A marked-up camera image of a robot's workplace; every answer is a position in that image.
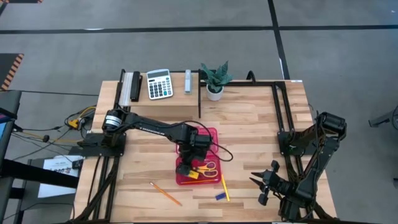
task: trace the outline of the blue eraser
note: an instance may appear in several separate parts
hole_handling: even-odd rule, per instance
[[[221,193],[219,195],[216,195],[216,200],[220,200],[220,199],[223,199],[223,198],[226,198],[226,193],[225,192],[223,192],[223,193]]]

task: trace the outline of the scissors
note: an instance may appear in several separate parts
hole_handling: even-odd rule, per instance
[[[213,161],[206,163],[204,166],[194,167],[193,170],[203,174],[205,177],[215,177],[218,175],[216,163]]]

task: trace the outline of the calculator display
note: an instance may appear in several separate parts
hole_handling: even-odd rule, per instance
[[[169,75],[169,72],[168,71],[156,72],[156,73],[150,73],[150,74],[147,74],[147,75],[148,75],[148,78],[156,78],[156,77],[162,77],[162,76],[165,76],[165,75]]]

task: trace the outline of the calculator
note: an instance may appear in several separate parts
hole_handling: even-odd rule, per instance
[[[149,99],[158,100],[173,95],[172,79],[168,69],[147,72]]]

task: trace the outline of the potted plant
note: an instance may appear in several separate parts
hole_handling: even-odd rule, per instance
[[[218,101],[224,92],[224,86],[229,83],[233,77],[227,74],[228,71],[228,61],[225,62],[223,66],[218,67],[216,73],[207,69],[204,63],[201,64],[202,69],[207,74],[207,98],[212,101]]]

